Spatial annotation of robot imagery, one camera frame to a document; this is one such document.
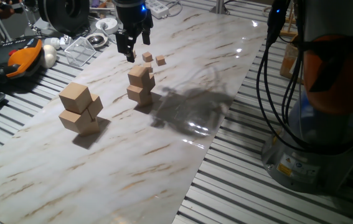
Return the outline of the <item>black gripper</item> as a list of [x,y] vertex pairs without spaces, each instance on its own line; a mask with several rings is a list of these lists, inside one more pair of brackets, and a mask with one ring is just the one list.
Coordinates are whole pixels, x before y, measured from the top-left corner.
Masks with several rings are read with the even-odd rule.
[[143,44],[151,44],[150,33],[153,28],[151,10],[146,7],[145,0],[113,0],[113,4],[124,28],[115,33],[118,52],[123,54],[128,62],[134,63],[135,39],[130,39],[129,36],[141,34]]

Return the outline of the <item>bare person hand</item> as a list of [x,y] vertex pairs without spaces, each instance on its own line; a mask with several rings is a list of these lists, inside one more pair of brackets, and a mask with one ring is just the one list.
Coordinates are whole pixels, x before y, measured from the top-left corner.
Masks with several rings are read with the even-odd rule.
[[0,8],[0,19],[8,19],[14,14],[15,14],[15,11],[12,8],[5,8],[5,9]]

